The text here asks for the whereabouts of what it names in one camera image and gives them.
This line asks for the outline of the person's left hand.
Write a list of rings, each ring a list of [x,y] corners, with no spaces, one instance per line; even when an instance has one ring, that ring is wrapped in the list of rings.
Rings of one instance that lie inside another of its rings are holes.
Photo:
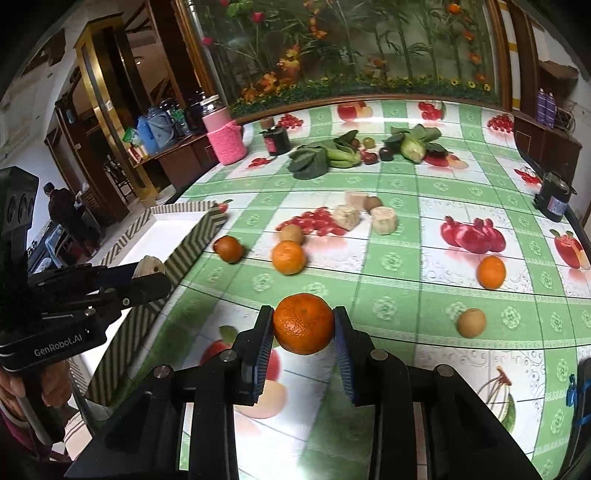
[[[48,407],[60,407],[71,396],[69,373],[67,361],[49,365],[40,373],[33,372],[31,379],[1,368],[1,397],[9,401],[40,398]]]

